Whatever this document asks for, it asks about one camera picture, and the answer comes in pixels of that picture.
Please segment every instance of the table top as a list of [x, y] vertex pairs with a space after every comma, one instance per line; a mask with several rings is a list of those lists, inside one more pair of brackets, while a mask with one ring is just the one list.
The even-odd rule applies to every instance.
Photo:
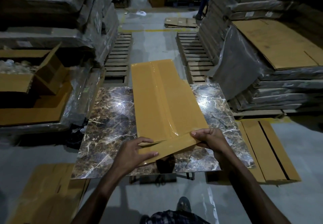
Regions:
[[[255, 164], [218, 84], [190, 85], [210, 128], [220, 128], [238, 158], [248, 168]], [[100, 88], [71, 179], [102, 177], [120, 145], [137, 137], [131, 87]], [[220, 170], [210, 149], [196, 147], [174, 154], [173, 173]], [[135, 169], [130, 175], [159, 174], [156, 163]]]

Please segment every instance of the person's right hand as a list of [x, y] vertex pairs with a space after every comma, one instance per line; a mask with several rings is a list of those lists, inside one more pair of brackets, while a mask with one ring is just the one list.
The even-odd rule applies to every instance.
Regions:
[[208, 148], [213, 150], [216, 159], [223, 155], [234, 154], [221, 130], [218, 128], [195, 130], [191, 132], [191, 136], [201, 141], [201, 143], [197, 144], [198, 146], [207, 148], [206, 143]]

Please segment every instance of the white fan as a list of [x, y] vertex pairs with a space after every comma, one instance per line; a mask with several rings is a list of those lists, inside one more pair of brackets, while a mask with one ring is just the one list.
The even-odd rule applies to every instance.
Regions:
[[137, 15], [141, 15], [141, 16], [147, 15], [147, 13], [140, 10], [147, 5], [147, 0], [132, 0], [132, 4], [135, 8], [137, 8], [137, 12], [136, 12]]

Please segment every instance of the gray floor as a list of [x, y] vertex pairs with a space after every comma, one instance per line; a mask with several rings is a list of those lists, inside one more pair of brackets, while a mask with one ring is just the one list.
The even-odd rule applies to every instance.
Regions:
[[[176, 31], [165, 31], [167, 16], [189, 16], [193, 12], [148, 12], [146, 17], [118, 11], [123, 30], [133, 30], [130, 61], [147, 62], [171, 58], [181, 78], [185, 70], [175, 42]], [[322, 223], [323, 220], [323, 133], [317, 127], [321, 117], [272, 120], [275, 132], [302, 178], [302, 182], [263, 189], [292, 223]], [[17, 198], [35, 166], [44, 163], [75, 162], [77, 151], [63, 146], [11, 147], [0, 143], [0, 224], [6, 222]], [[250, 223], [230, 186], [208, 184], [203, 173], [194, 181], [177, 177], [164, 186], [120, 183], [107, 204], [101, 223], [138, 223], [143, 214], [174, 210], [178, 199], [186, 196], [192, 211], [210, 223]], [[85, 199], [98, 180], [91, 181]]]

